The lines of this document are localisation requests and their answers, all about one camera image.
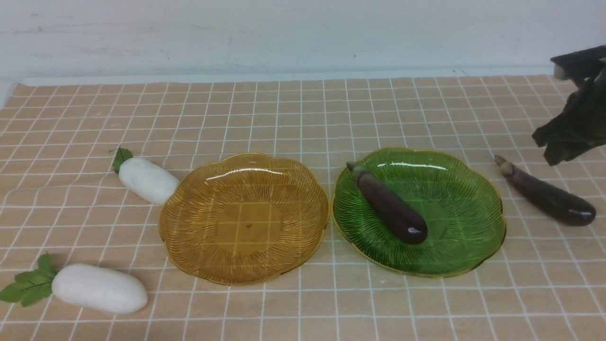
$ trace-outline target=yellow plate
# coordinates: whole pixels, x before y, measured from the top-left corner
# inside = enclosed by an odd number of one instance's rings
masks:
[[[158,229],[183,272],[254,285],[305,263],[329,217],[328,195],[303,164],[243,153],[187,175],[162,207]]]

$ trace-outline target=white wall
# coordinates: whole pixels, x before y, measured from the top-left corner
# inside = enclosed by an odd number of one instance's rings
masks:
[[[550,66],[604,0],[19,0],[0,78]]]

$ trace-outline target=white radish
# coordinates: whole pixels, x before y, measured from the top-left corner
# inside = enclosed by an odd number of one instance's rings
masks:
[[[162,206],[179,186],[179,180],[162,167],[118,148],[113,162],[114,172],[122,184],[136,195]]]
[[[38,258],[37,269],[15,275],[0,291],[0,300],[27,307],[52,294],[65,303],[112,315],[132,314],[148,302],[145,287],[131,275],[88,264],[55,272],[48,254]]]
[[[64,267],[53,280],[53,293],[71,305],[112,315],[132,314],[147,304],[143,284],[131,275],[88,264]]]

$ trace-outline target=plate rim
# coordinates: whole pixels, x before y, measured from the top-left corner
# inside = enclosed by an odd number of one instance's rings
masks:
[[[336,186],[338,183],[338,180],[343,176],[343,173],[347,171],[347,167],[344,167],[343,170],[340,171],[339,175],[337,176],[335,183],[332,185],[333,188],[333,198],[332,201],[330,203],[330,212],[331,212],[331,217],[333,220],[333,223],[335,224],[336,229],[339,231],[339,233],[343,236],[343,238],[345,238],[345,240],[354,248],[354,250],[356,250],[359,254],[361,254],[364,258],[366,258],[368,261],[370,261],[371,263],[374,263],[375,265],[378,265],[384,269],[388,269],[390,271],[396,272],[398,274],[403,274],[403,275],[412,275],[415,277],[424,277],[424,278],[430,278],[430,279],[445,279],[445,278],[449,278],[449,277],[456,277],[459,275],[463,275],[466,274],[468,272],[472,272],[475,269],[477,269],[478,267],[480,267],[480,265],[484,264],[484,262],[486,262],[488,259],[490,259],[492,256],[494,256],[497,252],[499,252],[499,250],[503,247],[503,244],[505,243],[505,238],[507,236],[507,219],[505,218],[505,213],[504,213],[504,207],[503,207],[503,199],[501,196],[501,193],[499,192],[499,190],[497,189],[497,187],[492,183],[492,181],[490,181],[487,177],[483,176],[482,174],[480,174],[479,172],[476,172],[475,170],[473,170],[471,167],[469,167],[468,164],[466,164],[465,162],[463,162],[460,158],[448,153],[448,152],[444,152],[442,150],[437,150],[437,149],[412,149],[412,148],[407,148],[407,147],[383,147],[383,148],[379,148],[379,149],[375,149],[372,152],[368,153],[366,156],[362,157],[361,159],[355,160],[356,163],[360,163],[363,162],[364,160],[368,159],[369,157],[371,157],[373,154],[376,154],[382,150],[398,150],[401,152],[428,152],[428,153],[435,153],[435,154],[443,154],[446,155],[452,159],[454,159],[455,161],[458,161],[459,163],[461,163],[463,166],[465,166],[470,172],[475,173],[477,176],[479,176],[480,178],[484,179],[494,190],[494,192],[496,193],[496,196],[499,198],[499,202],[500,202],[500,212],[499,212],[499,218],[503,221],[503,237],[501,238],[501,241],[499,243],[499,247],[496,248],[494,250],[493,253],[491,253],[490,255],[486,256],[485,258],[483,258],[481,261],[477,262],[477,264],[475,264],[473,267],[471,267],[470,269],[466,269],[463,271],[458,271],[458,272],[452,272],[449,273],[447,275],[432,275],[432,274],[424,274],[421,272],[412,272],[412,271],[403,271],[403,270],[398,270],[398,269],[394,269],[391,268],[387,265],[384,265],[382,263],[377,262],[376,260],[373,260],[372,258],[370,258],[366,253],[364,253],[362,250],[360,250],[358,248],[358,246],[349,238],[347,238],[346,234],[343,232],[343,230],[341,229],[341,227],[339,226],[339,222],[337,220],[337,218],[335,217],[335,210],[334,210],[334,205],[335,205],[335,200],[336,200]]]
[[[292,163],[296,164],[297,167],[301,167],[302,170],[305,170],[309,174],[310,179],[312,180],[312,181],[310,181],[311,185],[316,186],[318,189],[320,189],[320,192],[323,193],[323,195],[321,195],[321,197],[326,198],[326,203],[327,203],[327,205],[326,205],[326,207],[327,207],[326,218],[323,219],[323,221],[324,221],[323,223],[319,224],[319,225],[322,226],[322,229],[320,230],[317,244],[311,250],[311,253],[310,253],[309,257],[302,258],[301,259],[302,261],[299,262],[299,265],[293,267],[290,270],[284,271],[284,272],[277,272],[276,275],[271,276],[271,277],[266,277],[263,280],[256,280],[256,281],[252,281],[252,282],[242,282],[242,283],[226,283],[226,282],[222,282],[222,281],[217,281],[217,280],[213,280],[213,279],[210,279],[210,278],[206,278],[206,277],[203,277],[203,276],[197,276],[197,275],[192,274],[189,271],[184,270],[179,264],[177,264],[175,262],[175,260],[174,260],[174,258],[172,256],[171,252],[169,252],[169,250],[167,248],[167,245],[166,245],[167,242],[164,240],[162,229],[160,228],[160,226],[161,226],[160,220],[161,220],[162,216],[165,214],[164,212],[165,212],[165,210],[167,209],[167,206],[168,206],[167,203],[175,196],[176,190],[178,188],[180,188],[181,186],[183,186],[183,184],[185,182],[185,179],[187,177],[189,177],[193,172],[196,172],[196,171],[198,171],[200,169],[203,169],[205,167],[211,167],[211,166],[217,166],[217,165],[220,165],[220,164],[224,164],[224,163],[226,163],[229,160],[233,160],[234,158],[242,158],[242,157],[248,157],[248,156],[268,158],[268,159],[271,159],[271,160],[287,160],[289,162],[292,162]],[[266,154],[266,153],[260,153],[260,152],[242,152],[242,153],[230,155],[227,158],[224,158],[223,160],[219,160],[219,161],[215,161],[215,162],[211,162],[211,163],[207,163],[207,164],[203,164],[201,166],[198,166],[198,167],[192,169],[181,180],[179,180],[179,184],[175,188],[175,192],[168,198],[168,200],[165,201],[165,203],[162,205],[162,207],[160,209],[160,214],[158,214],[158,227],[157,227],[157,230],[158,230],[158,234],[160,235],[160,239],[162,240],[162,246],[164,248],[164,252],[166,253],[166,256],[167,256],[168,260],[170,260],[170,263],[173,264],[173,266],[175,266],[175,268],[179,269],[181,272],[183,272],[183,273],[185,273],[185,274],[187,274],[189,276],[192,276],[192,277],[194,277],[196,279],[205,280],[205,281],[208,281],[210,283],[217,284],[217,285],[223,285],[223,286],[253,286],[253,285],[259,285],[259,284],[267,283],[269,281],[277,279],[278,277],[280,277],[280,276],[282,276],[284,274],[287,274],[289,272],[297,270],[303,264],[307,263],[317,253],[317,251],[320,248],[320,246],[322,246],[322,242],[324,241],[324,238],[326,236],[326,230],[328,228],[328,222],[330,221],[330,219],[333,216],[332,209],[333,208],[332,208],[331,200],[330,200],[330,197],[329,197],[327,191],[320,185],[320,182],[318,181],[317,176],[311,171],[311,169],[309,167],[307,167],[306,165],[304,165],[303,163],[301,163],[300,161],[292,159],[292,158],[287,158],[287,157],[276,157],[276,156],[272,156],[272,155],[269,155],[269,154]]]

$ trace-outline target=eggplant stem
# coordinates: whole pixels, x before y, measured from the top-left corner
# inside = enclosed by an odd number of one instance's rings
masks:
[[[494,163],[499,166],[499,170],[501,171],[501,175],[503,176],[511,176],[515,173],[515,166],[513,163],[507,161],[504,157],[500,155],[494,156]]]
[[[353,169],[357,166],[354,161],[347,161],[345,164],[347,165],[347,169],[350,171],[353,171]]]

